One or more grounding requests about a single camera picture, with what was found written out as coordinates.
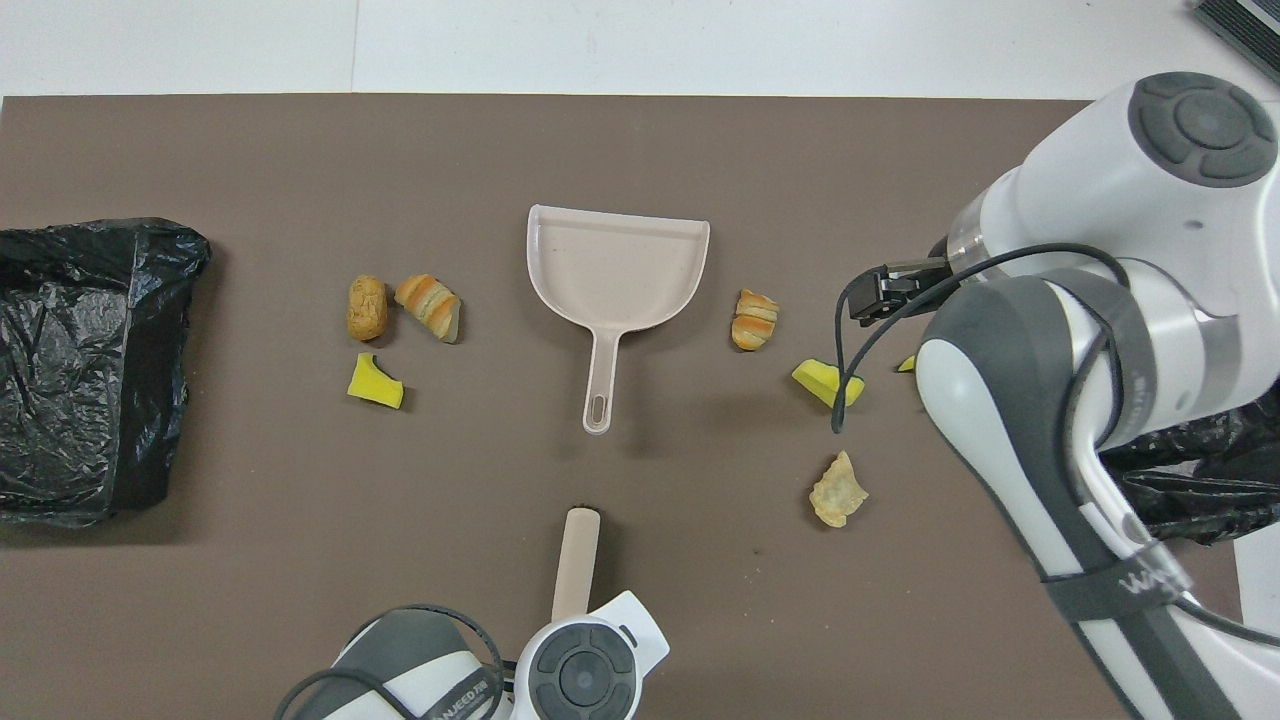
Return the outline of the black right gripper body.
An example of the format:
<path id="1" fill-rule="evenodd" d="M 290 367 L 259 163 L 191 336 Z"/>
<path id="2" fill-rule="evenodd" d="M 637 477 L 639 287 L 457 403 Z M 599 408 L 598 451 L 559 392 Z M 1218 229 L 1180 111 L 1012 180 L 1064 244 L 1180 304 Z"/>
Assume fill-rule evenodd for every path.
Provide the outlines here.
<path id="1" fill-rule="evenodd" d="M 847 318 L 859 324 L 876 324 L 951 275 L 946 258 L 873 266 L 849 283 Z"/>

